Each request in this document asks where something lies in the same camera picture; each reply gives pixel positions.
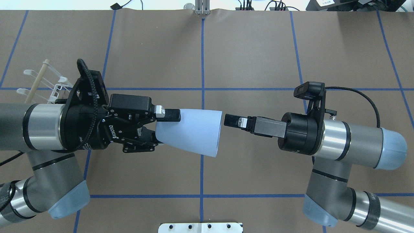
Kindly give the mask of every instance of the wooden stick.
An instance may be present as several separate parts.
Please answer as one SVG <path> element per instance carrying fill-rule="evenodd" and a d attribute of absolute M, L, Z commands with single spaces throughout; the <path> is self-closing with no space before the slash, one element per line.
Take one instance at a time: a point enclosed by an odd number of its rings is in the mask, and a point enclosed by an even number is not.
<path fill-rule="evenodd" d="M 45 60 L 45 63 L 49 64 L 49 62 L 50 61 L 48 59 Z M 34 97 L 34 93 L 36 92 L 37 88 L 39 87 L 40 81 L 42 81 L 43 75 L 45 74 L 47 68 L 48 68 L 48 65 L 46 65 L 46 64 L 43 64 L 42 68 L 40 68 L 39 74 L 37 75 L 36 79 L 34 80 L 34 83 L 31 86 L 30 92 L 27 95 L 26 101 L 24 102 L 25 104 L 31 103 L 31 100 Z"/>

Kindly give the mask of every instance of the metal plate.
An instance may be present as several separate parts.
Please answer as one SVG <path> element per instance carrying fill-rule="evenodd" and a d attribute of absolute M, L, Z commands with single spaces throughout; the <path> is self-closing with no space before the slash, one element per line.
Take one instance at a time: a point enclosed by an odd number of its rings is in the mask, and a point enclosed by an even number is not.
<path fill-rule="evenodd" d="M 243 223 L 164 223 L 158 228 L 158 233 L 173 232 L 243 233 Z"/>

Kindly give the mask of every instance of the metal clamp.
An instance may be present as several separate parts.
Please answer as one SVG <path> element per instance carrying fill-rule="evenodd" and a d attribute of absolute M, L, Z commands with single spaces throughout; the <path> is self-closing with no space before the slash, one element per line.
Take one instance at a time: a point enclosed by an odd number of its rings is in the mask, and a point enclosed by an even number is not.
<path fill-rule="evenodd" d="M 209 15 L 210 14 L 210 0 L 195 0 L 196 15 Z"/>

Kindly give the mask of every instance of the light blue joint cap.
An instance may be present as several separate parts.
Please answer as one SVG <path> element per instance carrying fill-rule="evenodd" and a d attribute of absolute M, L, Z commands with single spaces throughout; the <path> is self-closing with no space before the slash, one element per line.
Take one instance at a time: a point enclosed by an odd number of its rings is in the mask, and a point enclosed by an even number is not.
<path fill-rule="evenodd" d="M 305 194 L 305 202 L 303 204 L 303 214 L 308 219 L 323 226 L 334 227 L 338 222 L 334 216 L 330 215 L 326 210 L 314 202 L 308 195 Z"/>
<path fill-rule="evenodd" d="M 401 134 L 384 128 L 381 129 L 383 130 L 383 150 L 375 169 L 397 169 L 407 157 L 407 142 Z"/>
<path fill-rule="evenodd" d="M 86 180 L 84 180 L 56 202 L 48 210 L 48 213 L 54 219 L 66 217 L 85 207 L 90 198 Z"/>

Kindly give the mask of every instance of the blue tape line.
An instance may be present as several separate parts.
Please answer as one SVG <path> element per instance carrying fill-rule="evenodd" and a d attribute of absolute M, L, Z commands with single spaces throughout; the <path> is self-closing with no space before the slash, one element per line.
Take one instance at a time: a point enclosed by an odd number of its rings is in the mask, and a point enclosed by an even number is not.
<path fill-rule="evenodd" d="M 379 197 L 414 197 L 414 193 L 376 193 Z M 160 198 L 304 198 L 305 194 L 95 194 L 91 198 L 160 199 Z"/>
<path fill-rule="evenodd" d="M 201 109 L 204 109 L 205 84 L 204 84 L 204 18 L 201 19 Z"/>
<path fill-rule="evenodd" d="M 204 21 L 201 19 L 201 109 L 205 108 L 205 83 L 204 83 Z M 200 155 L 200 222 L 204 218 L 204 155 Z"/>
<path fill-rule="evenodd" d="M 113 25 L 115 24 L 115 15 L 116 15 L 116 10 L 113 11 L 113 15 L 112 15 L 111 31 L 109 32 L 108 46 L 106 48 L 105 62 L 103 64 L 104 66 L 103 66 L 103 70 L 102 70 L 102 79 L 103 80 L 105 79 L 106 64 L 108 63 L 109 49 L 111 48 Z"/>
<path fill-rule="evenodd" d="M 414 193 L 376 193 L 379 197 L 414 197 Z"/>
<path fill-rule="evenodd" d="M 88 151 L 88 155 L 86 156 L 86 163 L 85 163 L 85 170 L 83 171 L 83 179 L 86 180 L 86 176 L 88 175 L 88 168 L 89 168 L 89 159 L 91 158 L 91 150 Z"/>
<path fill-rule="evenodd" d="M 405 104 L 405 107 L 407 108 L 408 116 L 410 117 L 411 126 L 414 128 L 413 116 L 411 115 L 410 107 L 408 106 L 408 102 L 407 102 L 407 99 L 405 97 L 404 90 L 402 88 L 401 81 L 400 81 L 400 78 L 398 76 L 398 72 L 397 72 L 397 69 L 395 67 L 395 64 L 394 64 L 394 59 L 392 58 L 390 48 L 388 47 L 388 42 L 387 42 L 387 38 L 385 37 L 383 23 L 381 21 L 380 12 L 378 10 L 377 10 L 377 16 L 378 16 L 378 22 L 380 23 L 381 33 L 383 34 L 385 48 L 387 49 L 388 56 L 390 57 L 391 65 L 392 65 L 392 68 L 394 69 L 394 74 L 395 74 L 395 77 L 397 79 L 398 86 L 400 87 L 400 92 L 401 92 L 402 98 L 404 99 L 404 104 Z"/>
<path fill-rule="evenodd" d="M 303 84 L 302 69 L 301 69 L 301 62 L 299 60 L 298 44 L 296 42 L 295 24 L 293 23 L 292 11 L 289 11 L 289 14 L 290 14 L 290 23 L 292 25 L 293 44 L 295 45 L 296 63 L 298 64 L 299 81 L 301 82 L 301 85 L 302 85 Z M 305 109 L 305 113 L 306 113 L 307 107 L 306 107 L 305 100 L 303 100 L 303 108 Z"/>
<path fill-rule="evenodd" d="M 305 194 L 204 194 L 204 198 L 286 198 L 305 197 Z"/>
<path fill-rule="evenodd" d="M 200 155 L 200 222 L 204 216 L 204 155 Z"/>
<path fill-rule="evenodd" d="M 9 59 L 7 60 L 6 67 L 4 68 L 3 76 L 1 77 L 1 80 L 0 80 L 0 87 L 3 85 L 4 78 L 6 77 L 7 70 L 9 69 L 10 62 L 12 61 L 12 56 L 13 56 L 13 53 L 14 53 L 14 49 L 16 49 L 16 45 L 17 45 L 17 42 L 19 41 L 20 34 L 22 33 L 23 26 L 24 26 L 24 23 L 26 22 L 26 18 L 27 18 L 28 13 L 29 13 L 29 11 L 27 10 L 26 13 L 24 14 L 22 24 L 20 25 L 19 32 L 17 33 L 17 37 L 16 37 L 16 40 L 14 41 L 12 51 L 10 52 L 10 56 L 9 56 Z"/>
<path fill-rule="evenodd" d="M 149 194 L 149 195 L 133 195 L 133 194 L 119 194 L 119 195 L 91 195 L 91 198 L 200 198 L 199 194 Z"/>
<path fill-rule="evenodd" d="M 399 91 L 399 88 L 354 88 L 358 91 Z M 328 89 L 327 91 L 345 91 L 341 89 Z"/>
<path fill-rule="evenodd" d="M 19 88 L 31 89 L 30 87 L 0 87 L 0 90 L 17 90 Z M 107 87 L 107 90 L 154 90 L 154 91 L 201 91 L 202 88 L 198 87 Z M 354 88 L 360 91 L 399 91 L 399 88 Z M 37 90 L 50 90 L 47 87 L 39 87 Z M 204 88 L 206 91 L 293 91 L 293 87 L 279 87 L 279 88 L 260 88 L 260 87 L 224 87 L 224 88 Z M 404 91 L 414 91 L 414 88 L 403 88 Z M 327 91 L 343 91 L 337 89 L 328 89 Z"/>
<path fill-rule="evenodd" d="M 293 91 L 295 88 L 291 87 L 208 87 L 206 91 Z"/>
<path fill-rule="evenodd" d="M 73 227 L 73 233 L 77 233 L 77 225 L 79 223 L 79 215 L 80 215 L 80 210 L 78 210 L 76 212 L 76 219 L 75 219 L 75 226 Z"/>
<path fill-rule="evenodd" d="M 204 198 L 200 197 L 200 222 L 204 220 Z"/>
<path fill-rule="evenodd" d="M 107 87 L 107 90 L 154 90 L 154 91 L 201 91 L 201 88 L 186 87 Z"/>

